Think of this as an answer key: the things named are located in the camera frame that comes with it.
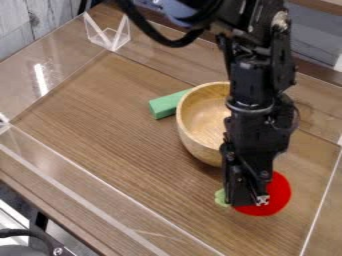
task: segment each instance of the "red object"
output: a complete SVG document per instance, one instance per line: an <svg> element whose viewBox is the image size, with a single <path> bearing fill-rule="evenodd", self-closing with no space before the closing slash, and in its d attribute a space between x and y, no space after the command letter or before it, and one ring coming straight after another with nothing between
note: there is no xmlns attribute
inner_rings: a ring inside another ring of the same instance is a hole
<svg viewBox="0 0 342 256"><path fill-rule="evenodd" d="M278 213L288 205L292 198L292 187L286 177L278 173L273 173L273 182L267 185L270 194L270 204L262 206L239 206L234 209L253 216L270 216Z"/></svg>

